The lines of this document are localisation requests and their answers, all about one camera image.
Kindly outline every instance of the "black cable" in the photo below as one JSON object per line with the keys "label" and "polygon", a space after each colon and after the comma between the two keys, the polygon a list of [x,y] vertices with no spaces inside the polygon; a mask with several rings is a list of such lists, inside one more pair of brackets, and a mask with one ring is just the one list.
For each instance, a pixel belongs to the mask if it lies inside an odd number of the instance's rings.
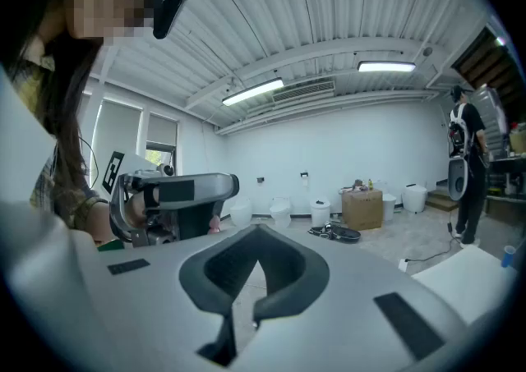
{"label": "black cable", "polygon": [[450,212],[450,221],[447,223],[447,230],[448,232],[450,233],[451,235],[451,239],[450,239],[450,248],[448,250],[445,250],[443,252],[439,252],[438,254],[434,254],[428,258],[424,258],[424,259],[410,259],[410,258],[406,258],[405,259],[405,262],[408,263],[409,261],[428,261],[429,259],[432,259],[432,258],[435,258],[437,257],[438,255],[443,255],[443,254],[447,254],[448,252],[450,252],[452,249],[453,249],[453,246],[451,245],[451,242],[453,241],[457,241],[458,243],[460,243],[459,239],[457,239],[456,237],[453,236],[453,228],[451,226],[451,212]]}
{"label": "black cable", "polygon": [[84,140],[82,137],[79,137],[82,141],[84,141],[86,143],[86,145],[90,148],[91,150],[91,154],[93,154],[93,161],[95,162],[95,167],[97,168],[97,176],[95,177],[95,180],[93,181],[93,184],[90,186],[90,190],[93,189],[95,183],[97,182],[97,180],[99,179],[99,165],[97,164],[97,158],[95,157],[95,152],[93,151],[93,149],[91,148],[90,144]]}

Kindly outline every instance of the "blue cup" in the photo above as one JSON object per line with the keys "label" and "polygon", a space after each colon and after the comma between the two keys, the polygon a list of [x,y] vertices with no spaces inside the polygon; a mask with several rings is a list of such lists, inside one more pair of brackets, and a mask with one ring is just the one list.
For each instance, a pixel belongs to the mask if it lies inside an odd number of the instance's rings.
{"label": "blue cup", "polygon": [[504,247],[504,258],[501,262],[502,267],[506,268],[508,265],[511,264],[511,260],[513,259],[515,251],[516,249],[511,245],[507,245]]}

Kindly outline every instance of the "corrugated metal ceiling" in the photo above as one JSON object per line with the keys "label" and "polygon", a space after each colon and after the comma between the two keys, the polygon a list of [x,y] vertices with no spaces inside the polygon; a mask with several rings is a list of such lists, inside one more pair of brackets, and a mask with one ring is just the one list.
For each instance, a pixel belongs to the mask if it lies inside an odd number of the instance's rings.
{"label": "corrugated metal ceiling", "polygon": [[[325,77],[334,81],[335,95],[421,90],[441,68],[449,68],[441,63],[480,26],[486,12],[482,0],[189,0],[167,39],[147,35],[120,44],[108,81],[169,96],[177,106],[227,126],[250,108],[270,103],[272,94],[229,108],[221,99],[276,76],[286,85]],[[352,38],[367,41],[347,52]],[[335,39],[348,42],[342,47]],[[385,41],[382,47],[382,39],[399,41]],[[291,50],[329,42],[334,49],[320,56],[285,57]],[[422,55],[426,47],[433,51],[428,57]],[[269,60],[272,68],[265,70]],[[357,73],[358,62],[365,60],[412,61],[417,69]],[[263,71],[252,69],[255,62]],[[457,78],[449,74],[452,81]],[[223,78],[228,81],[212,87]],[[212,92],[191,104],[207,87]]]}

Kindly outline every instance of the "ceiling light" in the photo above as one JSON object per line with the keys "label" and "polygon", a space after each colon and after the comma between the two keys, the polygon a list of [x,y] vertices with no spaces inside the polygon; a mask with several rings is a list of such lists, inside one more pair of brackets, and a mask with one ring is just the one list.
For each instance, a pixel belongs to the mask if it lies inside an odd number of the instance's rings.
{"label": "ceiling light", "polygon": [[362,61],[358,64],[358,71],[413,71],[414,67],[412,62]]}
{"label": "ceiling light", "polygon": [[281,78],[266,81],[260,85],[251,87],[250,89],[243,90],[239,93],[233,94],[223,99],[223,104],[226,106],[234,105],[235,103],[241,102],[242,100],[253,98],[258,94],[270,92],[271,90],[279,89],[283,87],[283,81]]}

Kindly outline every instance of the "person standing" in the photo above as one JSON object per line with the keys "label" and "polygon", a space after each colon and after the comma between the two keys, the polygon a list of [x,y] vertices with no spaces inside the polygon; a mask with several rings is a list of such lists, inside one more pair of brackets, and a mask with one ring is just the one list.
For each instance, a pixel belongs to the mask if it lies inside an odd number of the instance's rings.
{"label": "person standing", "polygon": [[486,165],[484,163],[484,156],[487,154],[484,135],[486,127],[478,110],[468,102],[468,97],[462,88],[455,86],[451,91],[451,97],[455,103],[453,108],[455,116],[458,116],[460,105],[464,104],[462,119],[466,123],[469,135],[473,137],[468,157],[468,186],[459,202],[459,218],[453,234],[454,237],[461,238],[460,246],[466,248],[467,246],[480,245],[480,239],[475,239],[475,235],[487,190]]}

